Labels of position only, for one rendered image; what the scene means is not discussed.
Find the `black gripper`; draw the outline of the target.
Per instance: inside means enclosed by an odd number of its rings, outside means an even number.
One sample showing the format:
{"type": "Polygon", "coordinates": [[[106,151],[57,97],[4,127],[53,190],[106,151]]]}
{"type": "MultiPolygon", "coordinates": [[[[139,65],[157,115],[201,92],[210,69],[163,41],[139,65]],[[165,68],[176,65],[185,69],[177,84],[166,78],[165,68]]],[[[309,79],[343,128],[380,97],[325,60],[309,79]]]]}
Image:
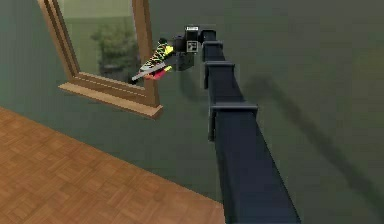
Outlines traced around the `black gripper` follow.
{"type": "Polygon", "coordinates": [[[194,54],[187,51],[187,41],[184,36],[174,36],[172,39],[172,66],[175,71],[185,71],[194,65],[194,54]]]}

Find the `multicolour high top tennis shoe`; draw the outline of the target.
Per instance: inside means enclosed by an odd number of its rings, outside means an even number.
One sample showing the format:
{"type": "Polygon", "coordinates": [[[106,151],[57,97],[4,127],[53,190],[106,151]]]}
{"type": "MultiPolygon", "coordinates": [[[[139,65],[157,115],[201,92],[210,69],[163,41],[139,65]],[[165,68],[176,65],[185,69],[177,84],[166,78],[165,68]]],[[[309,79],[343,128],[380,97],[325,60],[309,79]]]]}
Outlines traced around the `multicolour high top tennis shoe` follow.
{"type": "Polygon", "coordinates": [[[130,83],[136,83],[141,77],[154,73],[166,66],[165,61],[171,56],[173,46],[165,38],[160,38],[153,55],[139,68],[138,73],[129,78],[130,83]]]}

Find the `brown framed window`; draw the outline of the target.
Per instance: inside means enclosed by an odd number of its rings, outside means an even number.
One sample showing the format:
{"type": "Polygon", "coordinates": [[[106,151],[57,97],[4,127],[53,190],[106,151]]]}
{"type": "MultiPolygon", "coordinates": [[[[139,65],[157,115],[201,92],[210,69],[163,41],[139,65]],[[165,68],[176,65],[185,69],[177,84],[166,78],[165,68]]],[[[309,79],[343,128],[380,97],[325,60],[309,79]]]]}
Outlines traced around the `brown framed window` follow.
{"type": "Polygon", "coordinates": [[[59,85],[60,89],[150,119],[160,117],[163,106],[160,104],[156,80],[145,78],[144,86],[140,87],[81,72],[58,0],[37,2],[67,77],[67,82],[59,85]]]}

